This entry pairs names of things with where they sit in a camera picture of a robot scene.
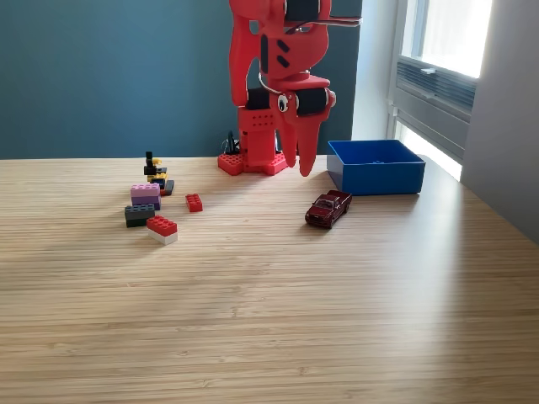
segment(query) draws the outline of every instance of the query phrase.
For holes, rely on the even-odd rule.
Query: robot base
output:
[[[285,155],[277,154],[275,160],[265,166],[246,166],[243,163],[241,154],[221,154],[217,159],[219,168],[230,175],[239,175],[241,173],[265,173],[266,175],[276,175],[288,166],[286,165]]]

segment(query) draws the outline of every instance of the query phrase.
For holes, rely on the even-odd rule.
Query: blue box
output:
[[[330,141],[328,172],[353,195],[418,194],[425,162],[400,141]]]

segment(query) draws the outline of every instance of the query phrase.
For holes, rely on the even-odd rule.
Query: toy car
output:
[[[309,225],[331,229],[335,221],[348,212],[351,202],[352,194],[329,191],[325,195],[320,195],[317,201],[312,204],[311,209],[305,214],[305,221]]]

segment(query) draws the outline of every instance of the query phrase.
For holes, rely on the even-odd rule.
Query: white wall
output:
[[[537,0],[494,0],[462,182],[539,242],[537,16]]]
[[[352,139],[385,139],[398,0],[363,0]]]

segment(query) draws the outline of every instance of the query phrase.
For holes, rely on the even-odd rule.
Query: googly eye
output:
[[[288,110],[288,99],[284,94],[281,94],[277,99],[277,105],[279,105],[280,112],[286,112]]]

